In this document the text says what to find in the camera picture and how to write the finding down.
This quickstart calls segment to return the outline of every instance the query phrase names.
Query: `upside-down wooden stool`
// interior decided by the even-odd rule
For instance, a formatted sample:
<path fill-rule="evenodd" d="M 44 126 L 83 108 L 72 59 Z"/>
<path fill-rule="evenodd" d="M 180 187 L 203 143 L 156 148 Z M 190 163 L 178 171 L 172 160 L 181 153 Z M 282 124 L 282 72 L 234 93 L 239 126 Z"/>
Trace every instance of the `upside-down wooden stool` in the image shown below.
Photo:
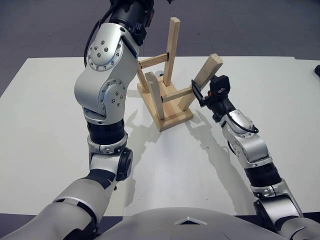
<path fill-rule="evenodd" d="M 166 53 L 139 62 L 137 76 L 138 91 L 147 106 L 159 131 L 169 129 L 193 118 L 189 105 L 195 99 L 192 87 L 176 90 L 171 83 L 175 62 L 180 20 L 170 19 Z M 163 76 L 156 77 L 153 72 L 143 73 L 142 69 L 165 62 Z M 222 66 L 223 61 L 217 54 L 208 57 L 194 81 L 203 88 Z"/>

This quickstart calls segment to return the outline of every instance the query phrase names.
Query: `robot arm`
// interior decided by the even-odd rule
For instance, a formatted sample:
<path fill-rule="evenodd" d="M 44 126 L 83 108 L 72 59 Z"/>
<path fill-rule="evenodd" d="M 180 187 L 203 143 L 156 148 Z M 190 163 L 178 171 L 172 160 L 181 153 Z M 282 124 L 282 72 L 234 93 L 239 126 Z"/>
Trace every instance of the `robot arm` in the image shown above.
<path fill-rule="evenodd" d="M 280 177 L 264 140 L 253 122 L 236 109 L 228 98 L 229 78 L 214 76 L 208 96 L 192 81 L 200 106 L 213 112 L 213 119 L 222 128 L 230 150 L 236 155 L 251 183 L 257 201 L 254 208 L 269 230 L 287 239 L 306 240 L 320 236 L 319 223 L 303 217 L 286 181 Z"/>
<path fill-rule="evenodd" d="M 123 120 L 126 92 L 137 72 L 138 46 L 146 37 L 154 1 L 110 2 L 110 10 L 95 25 L 100 28 L 86 47 L 88 64 L 74 88 L 89 130 L 90 172 L 69 185 L 32 221 L 4 237 L 6 240 L 93 239 L 117 182 L 131 172 L 133 152 L 126 147 Z M 109 14 L 109 22 L 103 23 Z"/>

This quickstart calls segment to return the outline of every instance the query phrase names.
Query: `gray floor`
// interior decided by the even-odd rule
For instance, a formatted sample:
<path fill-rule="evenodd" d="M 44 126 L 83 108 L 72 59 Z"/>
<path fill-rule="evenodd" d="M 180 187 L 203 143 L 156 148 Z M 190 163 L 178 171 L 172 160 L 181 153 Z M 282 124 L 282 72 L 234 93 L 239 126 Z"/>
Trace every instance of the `gray floor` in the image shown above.
<path fill-rule="evenodd" d="M 109 0 L 0 0 L 0 96 L 27 58 L 81 57 Z M 178 56 L 320 59 L 319 0 L 155 0 L 141 56 L 166 50 L 181 22 Z"/>

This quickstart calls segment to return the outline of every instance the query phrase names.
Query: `black cable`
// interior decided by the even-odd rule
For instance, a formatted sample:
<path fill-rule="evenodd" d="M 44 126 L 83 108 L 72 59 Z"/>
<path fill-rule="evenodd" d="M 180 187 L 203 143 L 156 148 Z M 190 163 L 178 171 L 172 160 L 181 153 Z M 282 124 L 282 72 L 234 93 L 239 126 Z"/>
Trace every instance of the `black cable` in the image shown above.
<path fill-rule="evenodd" d="M 87 54 L 88 54 L 88 48 L 89 48 L 89 45 L 90 45 L 90 42 L 91 42 L 91 39 L 93 37 L 93 35 L 95 34 L 95 31 L 97 30 L 97 27 L 100 25 L 100 20 L 96 22 L 96 24 L 94 25 L 93 29 L 91 30 L 91 33 L 89 35 L 89 38 L 88 40 L 86 41 L 86 44 L 85 44 L 85 48 L 84 48 L 84 66 L 86 67 L 87 66 Z"/>
<path fill-rule="evenodd" d="M 232 116 L 230 115 L 229 111 L 227 110 L 227 107 L 226 107 L 225 103 L 224 103 L 223 101 L 222 101 L 221 103 L 222 103 L 222 106 L 223 106 L 223 108 L 224 108 L 224 110 L 225 110 L 225 112 L 226 112 L 226 115 L 228 116 L 228 118 L 229 118 L 237 127 L 239 127 L 240 129 L 242 129 L 243 131 L 246 131 L 246 132 L 249 132 L 249 133 L 252 133 L 252 134 L 257 134 L 257 133 L 259 132 L 259 129 L 256 128 L 255 125 L 252 125 L 253 130 L 251 130 L 251 129 L 247 129 L 247 128 L 241 126 L 239 123 L 237 123 L 237 122 L 232 118 Z"/>
<path fill-rule="evenodd" d="M 84 58 L 83 61 L 84 61 L 84 66 L 85 67 L 87 66 L 88 49 L 89 49 L 89 46 L 90 46 L 91 39 L 95 34 L 95 31 L 97 30 L 98 27 L 100 28 L 101 25 L 107 20 L 107 18 L 114 12 L 114 10 L 119 6 L 120 2 L 121 2 L 121 0 L 116 1 L 116 3 L 114 3 L 109 8 L 109 10 L 105 13 L 105 15 L 99 21 L 96 22 L 96 24 L 94 25 L 93 29 L 91 30 L 89 38 L 86 41 L 85 48 L 84 48 L 84 54 L 83 54 L 83 58 Z"/>
<path fill-rule="evenodd" d="M 235 151 L 232 149 L 232 146 L 231 146 L 231 144 L 230 144 L 230 142 L 229 142 L 229 141 L 228 141 L 228 146 L 229 146 L 229 148 L 230 148 L 231 152 L 232 152 L 234 155 L 236 155 L 236 153 L 235 153 Z"/>

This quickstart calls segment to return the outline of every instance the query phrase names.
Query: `table surface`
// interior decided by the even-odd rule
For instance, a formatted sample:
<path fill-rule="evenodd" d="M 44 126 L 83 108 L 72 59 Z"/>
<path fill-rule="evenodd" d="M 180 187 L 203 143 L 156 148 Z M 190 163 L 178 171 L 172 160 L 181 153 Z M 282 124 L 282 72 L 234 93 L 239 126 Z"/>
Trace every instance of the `table surface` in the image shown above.
<path fill-rule="evenodd" d="M 177 57 L 176 88 L 189 86 L 206 59 Z M 302 211 L 319 211 L 320 79 L 312 67 L 320 62 L 232 56 L 223 61 L 217 75 L 229 76 L 230 100 L 260 129 Z M 88 174 L 88 131 L 74 97 L 83 69 L 81 57 L 30 58 L 0 98 L 0 213 L 36 215 Z M 132 173 L 118 184 L 105 215 L 177 206 L 255 214 L 249 181 L 212 113 L 194 101 L 192 120 L 159 132 L 137 82 L 129 86 L 124 115 Z"/>

